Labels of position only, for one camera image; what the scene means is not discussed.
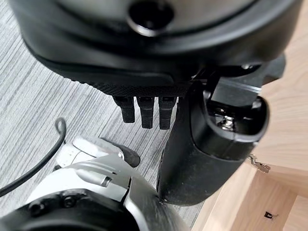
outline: floor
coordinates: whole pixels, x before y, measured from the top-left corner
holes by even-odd
[[[124,144],[141,155],[138,171],[155,185],[158,160],[168,131],[124,124],[112,98],[79,83],[63,79],[38,63],[25,48],[18,26],[5,0],[0,0],[0,187],[35,165],[58,139],[54,122],[67,120],[67,140],[76,135],[101,136]],[[52,159],[27,183],[0,199],[0,216],[21,206],[35,186],[55,165]],[[177,208],[192,226],[202,205]]]

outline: metal hinge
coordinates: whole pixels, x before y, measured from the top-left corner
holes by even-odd
[[[250,159],[250,163],[255,166],[258,170],[264,173],[268,173],[270,171],[270,166],[267,166],[266,164],[260,163],[256,161],[256,156],[251,154],[248,156],[248,159]]]

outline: striped carpet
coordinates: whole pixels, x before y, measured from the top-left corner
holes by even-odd
[[[0,0],[0,187],[24,174],[53,146],[58,138],[53,124],[60,116],[67,120],[68,141],[78,134],[100,136],[137,151],[141,156],[138,171],[155,185],[169,134],[159,130],[157,102],[153,129],[141,128],[137,107],[136,123],[124,124],[110,96],[64,79],[38,63],[23,44],[7,2]],[[31,180],[1,198],[0,216],[21,206],[54,165],[53,159]],[[176,209],[191,226],[200,208]]]

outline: bolt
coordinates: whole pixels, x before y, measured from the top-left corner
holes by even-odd
[[[40,202],[34,202],[29,205],[29,211],[31,216],[39,216],[45,209],[45,205]]]
[[[245,65],[242,65],[242,69],[244,70],[248,70],[248,69],[251,69],[253,66],[249,65],[249,64],[245,64]]]
[[[64,198],[63,200],[63,206],[64,208],[71,208],[74,207],[74,205],[76,204],[76,200],[74,197],[72,196],[67,196],[66,198]]]

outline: wooden panel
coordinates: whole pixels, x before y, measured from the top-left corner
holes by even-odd
[[[222,186],[219,195],[205,202],[192,231],[230,230],[256,171],[249,164],[242,164]]]
[[[308,197],[308,171],[280,166],[270,167],[269,177],[289,186],[298,195]]]
[[[308,199],[298,196],[286,221],[283,231],[308,230]]]
[[[263,87],[271,108],[270,127],[254,151],[258,161],[306,170],[308,165],[308,1],[286,50],[287,67],[281,80]]]
[[[282,230],[294,204],[296,193],[288,187],[257,172],[239,209],[232,231]],[[265,218],[265,212],[278,215],[273,220]]]
[[[209,216],[211,215],[211,212],[213,211],[213,208],[219,197],[221,189],[217,190],[212,196],[210,196],[204,201],[200,214],[193,225],[192,231],[202,231],[203,230],[203,227],[207,223],[207,220]]]

